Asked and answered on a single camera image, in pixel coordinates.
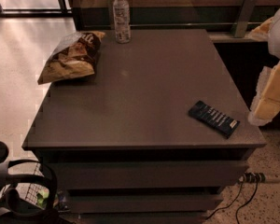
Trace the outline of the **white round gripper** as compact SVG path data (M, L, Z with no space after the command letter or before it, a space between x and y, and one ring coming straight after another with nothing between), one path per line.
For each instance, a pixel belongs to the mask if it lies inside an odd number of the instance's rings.
M273 17L253 29L248 38L267 41L269 53L280 59L280 8ZM256 95L253 98L248 121L264 126L280 112L280 61L273 68L264 66L259 74Z

